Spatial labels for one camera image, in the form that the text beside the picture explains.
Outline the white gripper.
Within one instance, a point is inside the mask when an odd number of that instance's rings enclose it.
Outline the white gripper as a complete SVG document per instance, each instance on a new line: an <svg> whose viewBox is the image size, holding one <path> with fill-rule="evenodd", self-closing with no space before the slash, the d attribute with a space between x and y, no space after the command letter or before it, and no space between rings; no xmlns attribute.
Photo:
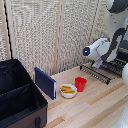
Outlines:
<svg viewBox="0 0 128 128"><path fill-rule="evenodd" d="M101 59L94 61L94 63L92 64L92 67L98 69L102 65L102 62L103 61Z"/></svg>

